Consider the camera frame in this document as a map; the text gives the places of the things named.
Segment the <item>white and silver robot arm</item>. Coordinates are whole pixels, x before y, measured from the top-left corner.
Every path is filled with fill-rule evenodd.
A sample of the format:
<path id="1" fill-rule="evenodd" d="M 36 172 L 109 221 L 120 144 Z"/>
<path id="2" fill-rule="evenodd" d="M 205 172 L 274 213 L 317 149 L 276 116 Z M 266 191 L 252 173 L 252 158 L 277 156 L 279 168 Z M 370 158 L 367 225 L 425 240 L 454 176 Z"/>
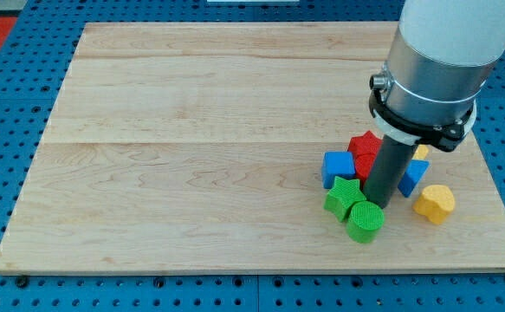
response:
<path id="1" fill-rule="evenodd" d="M 452 152 L 476 121 L 476 97 L 505 50 L 505 0 L 406 0 L 370 111 L 400 151 Z"/>

